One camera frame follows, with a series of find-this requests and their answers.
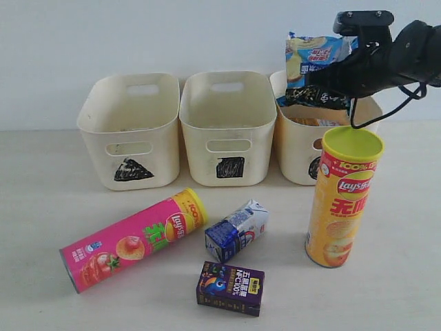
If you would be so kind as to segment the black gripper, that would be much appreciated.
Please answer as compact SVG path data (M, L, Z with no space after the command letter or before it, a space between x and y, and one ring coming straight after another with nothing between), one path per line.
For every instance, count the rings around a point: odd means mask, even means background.
M353 44L342 41L334 46L330 65L309 72L308 85L346 97L368 97L400 85L389 61L394 42L363 50Z

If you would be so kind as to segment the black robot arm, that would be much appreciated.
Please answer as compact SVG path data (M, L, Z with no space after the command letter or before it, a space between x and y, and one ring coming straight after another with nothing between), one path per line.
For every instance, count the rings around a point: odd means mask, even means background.
M307 74L305 83L350 98L364 98L397 87L412 99L440 87L440 27L415 20L393 39L390 19L371 12L338 17L334 32L357 37L358 47L344 60Z

